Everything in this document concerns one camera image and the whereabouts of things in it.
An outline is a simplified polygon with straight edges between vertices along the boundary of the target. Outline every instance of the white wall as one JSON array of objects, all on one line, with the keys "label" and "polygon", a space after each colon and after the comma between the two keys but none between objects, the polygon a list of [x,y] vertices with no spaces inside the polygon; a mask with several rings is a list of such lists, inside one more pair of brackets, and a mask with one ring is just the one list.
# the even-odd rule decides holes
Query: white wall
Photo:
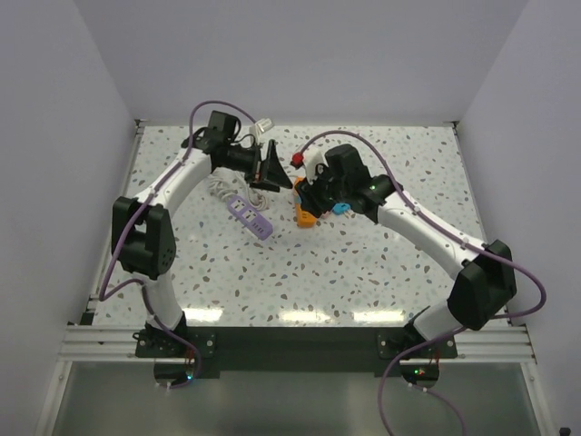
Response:
[{"label": "white wall", "polygon": [[133,117],[458,120],[527,0],[75,0]]},{"label": "white wall", "polygon": [[[581,3],[530,0],[460,123],[460,146],[489,237],[548,288],[526,319],[560,426],[581,432]],[[538,301],[519,282],[515,309]]]},{"label": "white wall", "polygon": [[0,434],[33,433],[133,137],[70,0],[0,4]]}]

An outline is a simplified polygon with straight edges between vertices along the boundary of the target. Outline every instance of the orange object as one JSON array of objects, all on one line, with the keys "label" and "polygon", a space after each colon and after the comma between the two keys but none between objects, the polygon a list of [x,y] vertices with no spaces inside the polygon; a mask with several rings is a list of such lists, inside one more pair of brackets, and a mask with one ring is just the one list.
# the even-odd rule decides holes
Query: orange object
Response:
[{"label": "orange object", "polygon": [[[303,179],[303,177],[298,177],[296,182],[294,183],[294,185],[296,186],[298,182],[300,182]],[[295,189],[292,190],[294,193],[294,207],[295,210],[297,211],[297,225],[299,227],[303,227],[303,228],[309,228],[312,227],[313,225],[315,225],[317,223],[317,218],[315,218],[312,213],[308,213],[303,211],[300,208],[300,197],[299,194],[297,193],[297,191]]]}]

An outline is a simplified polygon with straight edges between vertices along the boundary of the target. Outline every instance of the white cable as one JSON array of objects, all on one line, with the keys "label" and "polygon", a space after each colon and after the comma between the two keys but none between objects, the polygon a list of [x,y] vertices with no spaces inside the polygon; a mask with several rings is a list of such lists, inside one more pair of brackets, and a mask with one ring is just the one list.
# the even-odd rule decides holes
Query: white cable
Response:
[{"label": "white cable", "polygon": [[[223,174],[220,169],[216,169],[210,177],[208,177],[208,191],[210,195],[215,196],[222,202],[227,202],[233,195],[238,193],[238,190],[232,184],[226,182],[226,177],[229,174]],[[269,208],[269,198],[250,188],[246,181],[238,174],[234,173],[236,180],[242,185],[246,193],[246,199],[254,206],[257,211],[264,211]]]}]

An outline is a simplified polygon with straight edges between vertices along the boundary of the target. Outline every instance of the red object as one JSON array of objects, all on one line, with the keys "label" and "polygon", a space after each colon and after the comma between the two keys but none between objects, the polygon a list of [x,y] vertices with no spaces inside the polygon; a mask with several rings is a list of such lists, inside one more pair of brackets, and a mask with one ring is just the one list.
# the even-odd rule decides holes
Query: red object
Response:
[{"label": "red object", "polygon": [[295,153],[292,156],[292,159],[290,159],[290,164],[295,168],[299,169],[302,167],[302,161],[303,161],[302,153]]}]

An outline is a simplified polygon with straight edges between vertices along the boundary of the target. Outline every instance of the white plug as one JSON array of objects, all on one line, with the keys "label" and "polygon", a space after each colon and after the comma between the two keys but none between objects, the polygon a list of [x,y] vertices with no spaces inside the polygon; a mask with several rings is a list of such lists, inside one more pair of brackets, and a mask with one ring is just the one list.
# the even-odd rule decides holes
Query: white plug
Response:
[{"label": "white plug", "polygon": [[260,143],[260,138],[263,134],[268,132],[274,123],[270,118],[262,118],[248,128],[248,132],[256,138],[256,143]]}]

